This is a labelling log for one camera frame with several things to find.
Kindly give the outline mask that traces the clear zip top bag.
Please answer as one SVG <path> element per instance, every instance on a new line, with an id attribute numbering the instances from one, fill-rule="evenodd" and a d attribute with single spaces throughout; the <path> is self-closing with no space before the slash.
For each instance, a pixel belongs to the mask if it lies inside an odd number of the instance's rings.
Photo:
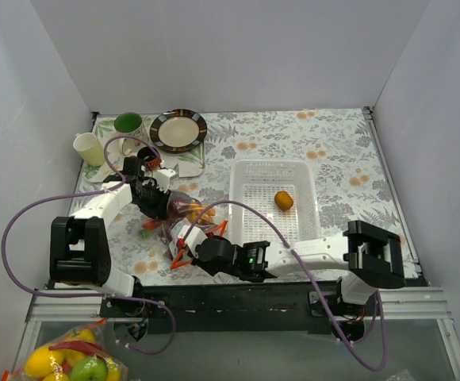
<path id="1" fill-rule="evenodd" d="M 197 199 L 180 191 L 172 191 L 167 203 L 167 218 L 165 220 L 146 217 L 142 228 L 167 245 L 165 257 L 170 261 L 170 269 L 174 270 L 191 264 L 192 256 L 188 246 L 180 247 L 179 239 L 183 239 L 183 228 L 188 228 L 203 211 L 206 205 Z M 217 214 L 216 208 L 211 208 L 197 220 L 195 226 L 207 236 L 223 236 L 228 220 Z"/>

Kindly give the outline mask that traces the fake orange segments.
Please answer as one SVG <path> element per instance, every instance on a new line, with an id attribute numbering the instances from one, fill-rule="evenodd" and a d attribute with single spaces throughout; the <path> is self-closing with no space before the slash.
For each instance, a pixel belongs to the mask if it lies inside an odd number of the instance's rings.
<path id="1" fill-rule="evenodd" d="M 206 208 L 206 205 L 200 205 L 197 203 L 191 203 L 188 206 L 187 209 L 187 215 L 186 218 L 188 219 L 189 222 L 193 223 L 198 215 L 200 214 L 201 216 L 198 218 L 197 222 L 202 225 L 211 225 L 214 223 L 213 218 L 216 215 L 216 211 L 214 208 L 208 209 L 206 212 L 202 213 L 202 211 Z"/>

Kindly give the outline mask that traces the fake brown kiwi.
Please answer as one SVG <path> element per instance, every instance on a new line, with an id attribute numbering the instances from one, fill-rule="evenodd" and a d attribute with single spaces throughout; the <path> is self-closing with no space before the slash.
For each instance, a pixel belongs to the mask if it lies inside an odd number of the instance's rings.
<path id="1" fill-rule="evenodd" d="M 274 196 L 276 206 L 283 211 L 290 210 L 293 207 L 294 201 L 286 191 L 279 191 Z"/>

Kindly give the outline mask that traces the white plastic basket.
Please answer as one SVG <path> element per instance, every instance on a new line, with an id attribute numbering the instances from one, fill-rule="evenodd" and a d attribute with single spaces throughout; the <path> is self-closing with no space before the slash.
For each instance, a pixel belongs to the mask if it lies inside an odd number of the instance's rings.
<path id="1" fill-rule="evenodd" d="M 274 196 L 286 191 L 290 210 L 280 210 Z M 300 160 L 237 160 L 231 167 L 229 200 L 241 202 L 273 223 L 291 244 L 321 237 L 315 182 L 311 167 Z"/>

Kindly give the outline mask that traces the fake orange carrot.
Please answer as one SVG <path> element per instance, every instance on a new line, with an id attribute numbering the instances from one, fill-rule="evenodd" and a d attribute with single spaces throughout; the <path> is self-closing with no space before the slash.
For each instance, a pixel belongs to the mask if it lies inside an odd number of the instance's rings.
<path id="1" fill-rule="evenodd" d="M 157 234 L 157 230 L 162 225 L 158 220 L 146 220 L 142 224 L 142 229 L 138 232 L 138 237 L 145 241 Z"/>

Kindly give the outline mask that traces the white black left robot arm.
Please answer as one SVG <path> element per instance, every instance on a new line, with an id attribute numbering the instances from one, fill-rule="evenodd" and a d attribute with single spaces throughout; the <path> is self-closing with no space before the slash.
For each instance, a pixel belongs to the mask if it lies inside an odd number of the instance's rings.
<path id="1" fill-rule="evenodd" d="M 113 264 L 106 230 L 129 205 L 153 220 L 166 219 L 175 176 L 172 169 L 150 167 L 135 156 L 126 158 L 121 173 L 111 175 L 100 194 L 71 216 L 52 222 L 51 280 L 118 296 L 117 307 L 125 316 L 139 316 L 145 307 L 140 281 Z"/>

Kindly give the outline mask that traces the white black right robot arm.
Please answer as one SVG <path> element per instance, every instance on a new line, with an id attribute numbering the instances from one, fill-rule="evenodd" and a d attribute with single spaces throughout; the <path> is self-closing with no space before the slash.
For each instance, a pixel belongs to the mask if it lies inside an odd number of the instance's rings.
<path id="1" fill-rule="evenodd" d="M 405 286 L 399 236 L 364 221 L 350 221 L 346 231 L 330 237 L 297 242 L 295 253 L 269 241 L 233 244 L 198 227 L 185 227 L 178 236 L 186 240 L 192 264 L 210 275 L 223 272 L 262 283 L 304 269 L 343 270 L 346 275 L 337 281 L 329 305 L 348 316 L 362 309 L 377 290 Z"/>

